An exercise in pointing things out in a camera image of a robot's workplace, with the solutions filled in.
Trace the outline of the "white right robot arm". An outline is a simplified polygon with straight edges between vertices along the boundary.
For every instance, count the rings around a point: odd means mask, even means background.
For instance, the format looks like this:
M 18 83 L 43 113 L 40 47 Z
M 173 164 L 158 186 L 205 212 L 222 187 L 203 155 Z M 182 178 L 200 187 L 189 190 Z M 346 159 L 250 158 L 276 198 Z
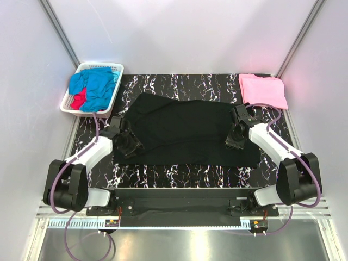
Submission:
M 260 116 L 253 116 L 250 104 L 242 104 L 231 110 L 232 125 L 225 144 L 244 149 L 247 142 L 261 148 L 277 165 L 275 185 L 257 189 L 247 201 L 248 212 L 260 215 L 266 206 L 316 207 L 321 199 L 322 185 L 319 160 L 314 153 L 303 153 L 288 144 L 271 129 Z

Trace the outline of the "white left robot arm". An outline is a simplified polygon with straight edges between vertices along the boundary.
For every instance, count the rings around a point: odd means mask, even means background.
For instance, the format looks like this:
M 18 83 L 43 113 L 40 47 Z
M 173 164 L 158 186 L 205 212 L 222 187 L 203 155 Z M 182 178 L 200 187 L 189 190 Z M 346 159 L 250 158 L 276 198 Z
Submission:
M 98 207 L 105 215 L 114 214 L 117 201 L 111 198 L 111 191 L 90 188 L 87 175 L 107 155 L 120 152 L 129 158 L 140 148 L 143 145 L 133 133 L 130 121 L 114 116 L 82 150 L 65 160 L 50 163 L 43 192 L 44 204 L 57 214 L 91 207 Z

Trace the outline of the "black t-shirt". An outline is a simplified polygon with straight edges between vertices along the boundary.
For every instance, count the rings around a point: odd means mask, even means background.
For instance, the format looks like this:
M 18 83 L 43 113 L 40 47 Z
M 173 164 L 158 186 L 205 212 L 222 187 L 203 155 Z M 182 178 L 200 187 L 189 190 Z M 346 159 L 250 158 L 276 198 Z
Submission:
M 217 165 L 255 168 L 259 147 L 248 141 L 244 149 L 225 141 L 232 125 L 230 103 L 178 101 L 142 93 L 124 117 L 143 144 L 134 156 L 114 152 L 114 163 L 123 165 Z

